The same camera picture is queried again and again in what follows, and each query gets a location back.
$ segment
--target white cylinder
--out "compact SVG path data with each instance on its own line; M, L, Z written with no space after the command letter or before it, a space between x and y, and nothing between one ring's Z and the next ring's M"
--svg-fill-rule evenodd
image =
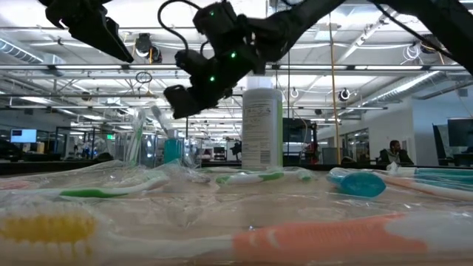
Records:
M282 166L282 94L276 89L243 93L242 167Z

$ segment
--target toothbrush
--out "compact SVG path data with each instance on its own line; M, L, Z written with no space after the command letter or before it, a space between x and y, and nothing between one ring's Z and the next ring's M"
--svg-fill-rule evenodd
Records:
M215 179L215 182L218 184L225 185L245 185L260 183L264 181L278 180L283 177L298 178L301 181L309 181L312 179L308 171L277 171L274 173L238 173L230 176L218 177Z
M23 205L0 212L0 258L12 262L191 259L310 263L369 256L471 251L473 218L430 211L342 222L303 222L189 240L118 236L109 220L74 202Z
M39 189L7 189L1 190L0 194L12 193L16 195L46 194L50 196L65 197L97 197L110 198L125 196L141 191L150 191L167 184L167 176L146 177L146 181L139 185L128 188L39 188Z

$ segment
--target ceiling light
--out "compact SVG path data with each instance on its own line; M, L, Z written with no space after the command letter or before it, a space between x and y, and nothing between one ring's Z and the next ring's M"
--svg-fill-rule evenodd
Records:
M430 70L441 70L441 71L449 71L449 70L465 70L463 66L431 66Z
M83 117L90 119L90 120L105 120L104 117L100 117L97 115L83 115Z
M77 115L71 111L67 111L67 110L64 110L64 109L59 109L59 112L63 112L64 114L68 114L68 115Z
M241 121L242 118L237 118L237 117L190 117L189 120L199 120L201 122L203 122L204 120L207 120L207 121L218 121L218 120Z
M12 109L46 109L47 106L8 106Z
M153 69L153 70L181 70L178 69L177 66L174 65L156 65L156 64L146 64L146 65L128 65L130 69L136 69L136 70L147 70L147 69Z
M311 118L310 121L335 121L335 118Z
M22 100L28 100L28 101L31 101L33 103L43 103L43 104L48 104L50 103L49 100L46 100L44 98L39 98L39 97L21 97L20 99Z
M54 109L87 109L88 106L51 106Z
M56 65L56 69L62 69L62 70L81 70L81 69L90 69L90 70L96 70L96 69L121 69L121 65Z
M347 66L333 66L334 70L345 70ZM284 65L280 66L279 69L291 69L291 70L331 70L331 65Z
M9 69L9 70L48 70L47 66L43 65L4 65L0 66L0 69Z
M355 66L355 70L419 70L423 66Z

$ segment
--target yellow toothbrush bristles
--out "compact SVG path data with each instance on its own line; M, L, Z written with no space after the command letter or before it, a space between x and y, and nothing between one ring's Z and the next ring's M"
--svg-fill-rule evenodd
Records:
M0 236L14 239L16 242L32 243L76 243L86 240L95 232L96 221L93 217L71 214L44 215L34 217L8 217L4 219Z
M0 215L0 260L65 262L92 255L100 221L75 203L19 206Z

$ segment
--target toothbrush handle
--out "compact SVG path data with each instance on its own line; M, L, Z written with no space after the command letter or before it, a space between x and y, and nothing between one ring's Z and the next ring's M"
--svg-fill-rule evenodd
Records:
M427 252L424 242L387 232L389 222L404 216L394 214L346 222L263 228L236 235L234 253L236 259L242 261L308 263L354 256Z

